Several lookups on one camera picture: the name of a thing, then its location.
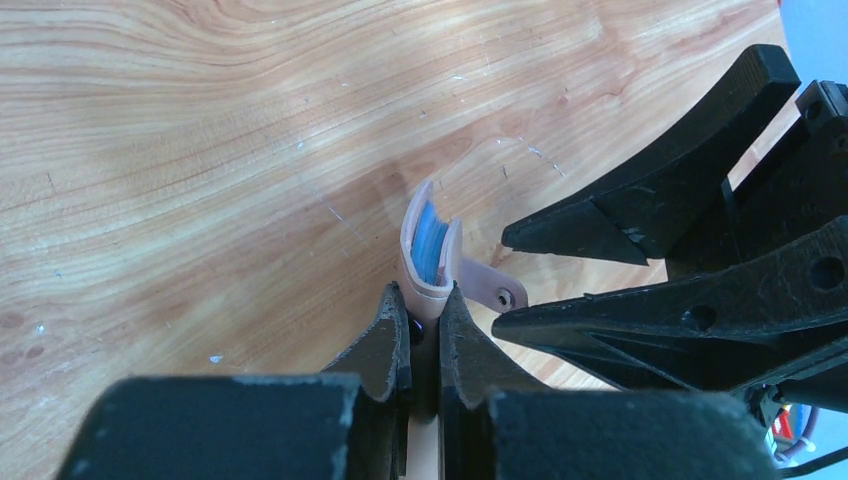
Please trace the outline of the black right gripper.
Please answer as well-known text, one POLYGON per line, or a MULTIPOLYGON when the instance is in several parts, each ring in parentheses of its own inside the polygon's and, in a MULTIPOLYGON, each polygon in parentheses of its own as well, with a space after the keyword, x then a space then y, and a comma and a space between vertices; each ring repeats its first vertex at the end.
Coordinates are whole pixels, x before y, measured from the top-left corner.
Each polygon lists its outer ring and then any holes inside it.
MULTIPOLYGON (((801 81, 754 44, 667 131, 503 229, 515 251, 644 265, 710 207, 801 81)), ((499 339, 623 389, 724 391, 769 424, 784 403, 847 407, 847 88, 811 83, 799 118, 666 260, 670 282, 497 318, 499 339)))

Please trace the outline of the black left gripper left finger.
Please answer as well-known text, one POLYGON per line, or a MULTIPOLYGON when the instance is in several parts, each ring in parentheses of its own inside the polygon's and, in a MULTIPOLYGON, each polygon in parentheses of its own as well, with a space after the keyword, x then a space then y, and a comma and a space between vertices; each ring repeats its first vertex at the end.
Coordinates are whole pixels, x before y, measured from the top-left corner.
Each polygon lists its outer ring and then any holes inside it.
POLYGON ((322 369, 354 374, 359 390, 347 428, 342 479, 397 479, 406 474, 413 380, 409 318, 397 283, 385 286, 375 319, 322 369))

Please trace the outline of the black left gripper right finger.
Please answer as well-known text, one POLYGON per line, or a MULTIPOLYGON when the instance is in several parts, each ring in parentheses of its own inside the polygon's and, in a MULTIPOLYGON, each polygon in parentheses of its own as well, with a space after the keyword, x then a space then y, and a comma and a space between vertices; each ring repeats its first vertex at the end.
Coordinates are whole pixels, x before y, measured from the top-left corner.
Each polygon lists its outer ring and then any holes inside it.
POLYGON ((502 390, 544 391, 472 318, 455 284, 439 318, 439 460, 442 479, 494 479, 488 399, 502 390))

